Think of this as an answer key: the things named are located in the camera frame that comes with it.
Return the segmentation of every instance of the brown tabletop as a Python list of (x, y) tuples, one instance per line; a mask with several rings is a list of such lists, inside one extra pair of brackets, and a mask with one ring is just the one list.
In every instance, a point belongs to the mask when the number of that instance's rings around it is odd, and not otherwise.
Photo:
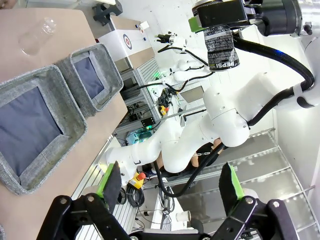
[[(44, 17), (56, 21), (57, 31), (37, 56), (25, 55), (18, 46), (18, 36)], [(96, 43), (84, 14), (71, 9), (0, 10), (0, 34), (0, 82), (50, 65)], [(58, 195), (72, 195), (126, 112), (118, 94), (103, 112), (87, 119), (87, 134), (35, 193), (17, 196), (0, 184), (0, 225), (7, 240), (37, 238), (52, 200)]]

